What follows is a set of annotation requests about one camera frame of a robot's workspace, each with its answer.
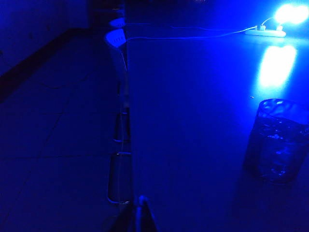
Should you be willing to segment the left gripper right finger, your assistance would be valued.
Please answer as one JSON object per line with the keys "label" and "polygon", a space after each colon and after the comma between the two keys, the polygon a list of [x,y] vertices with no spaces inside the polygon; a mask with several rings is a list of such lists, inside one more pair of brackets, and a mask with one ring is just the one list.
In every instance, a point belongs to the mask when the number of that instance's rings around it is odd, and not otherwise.
{"label": "left gripper right finger", "polygon": [[139,197],[138,203],[138,231],[158,232],[158,228],[145,196]]}

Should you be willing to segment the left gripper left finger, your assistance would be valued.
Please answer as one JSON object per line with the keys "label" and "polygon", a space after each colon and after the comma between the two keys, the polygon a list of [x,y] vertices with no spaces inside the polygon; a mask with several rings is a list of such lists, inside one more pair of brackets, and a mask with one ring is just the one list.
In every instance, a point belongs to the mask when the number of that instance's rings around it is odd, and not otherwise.
{"label": "left gripper left finger", "polygon": [[108,232],[135,232],[135,205],[124,205],[119,215],[112,221]]}

